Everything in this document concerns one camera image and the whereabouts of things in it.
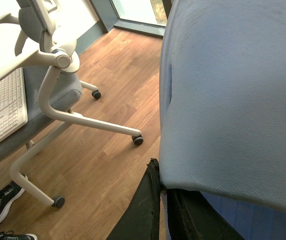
black sneaker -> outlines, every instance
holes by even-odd
[[[13,231],[0,232],[0,240],[38,240],[34,234],[14,235]]]
[[[12,203],[18,199],[23,193],[24,189],[11,181],[9,185],[0,191],[0,223],[8,215]]]

chair backrest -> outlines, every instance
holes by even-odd
[[[42,0],[17,0],[22,31],[33,41],[39,43],[40,50],[48,53],[53,46],[52,35],[56,24],[51,20]]]
[[[167,188],[286,212],[286,1],[175,1],[160,118]]]

white keyboard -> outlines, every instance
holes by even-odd
[[[23,69],[0,81],[0,142],[28,122]]]

baseboard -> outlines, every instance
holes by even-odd
[[[76,53],[83,53],[92,43],[104,34],[101,22],[95,23],[89,30],[77,39]]]

light blue cover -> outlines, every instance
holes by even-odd
[[[160,120],[167,188],[275,208],[210,197],[226,202],[216,209],[246,239],[286,239],[276,237],[286,229],[285,0],[175,1],[162,46]]]

